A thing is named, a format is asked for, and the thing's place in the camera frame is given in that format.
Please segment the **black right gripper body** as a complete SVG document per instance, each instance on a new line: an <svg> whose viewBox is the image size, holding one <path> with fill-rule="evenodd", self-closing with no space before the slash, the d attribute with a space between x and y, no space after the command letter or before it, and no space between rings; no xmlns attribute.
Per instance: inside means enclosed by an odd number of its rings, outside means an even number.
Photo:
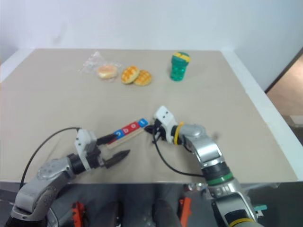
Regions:
<svg viewBox="0 0 303 227"><path fill-rule="evenodd" d="M158 141L158 140L167 141L166 131L162 125L154 124L153 129L154 129L154 141Z"/></svg>

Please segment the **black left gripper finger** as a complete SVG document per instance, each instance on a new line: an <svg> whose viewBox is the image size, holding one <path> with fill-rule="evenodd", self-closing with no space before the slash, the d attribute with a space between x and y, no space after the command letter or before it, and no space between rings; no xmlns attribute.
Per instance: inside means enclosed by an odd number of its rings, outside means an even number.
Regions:
<svg viewBox="0 0 303 227"><path fill-rule="evenodd" d="M105 168L111 168L112 166L118 164L124 158L126 158L129 153L130 153L129 149L128 150L119 151L118 153L114 154L110 159L104 160L104 166L105 166Z"/></svg>
<svg viewBox="0 0 303 227"><path fill-rule="evenodd" d="M96 144L97 145L108 144L108 143L114 141L115 139L116 139L116 134L111 133L111 134L108 134L108 135L103 136L101 138L98 138L97 141L96 141Z"/></svg>

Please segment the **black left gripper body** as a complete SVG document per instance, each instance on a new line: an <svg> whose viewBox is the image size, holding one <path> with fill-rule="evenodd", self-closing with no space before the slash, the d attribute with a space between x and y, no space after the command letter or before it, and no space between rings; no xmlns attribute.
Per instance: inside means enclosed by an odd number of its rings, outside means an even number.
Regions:
<svg viewBox="0 0 303 227"><path fill-rule="evenodd" d="M86 154L86 160L90 168L103 168L105 166L105 161L97 143L89 148Z"/></svg>

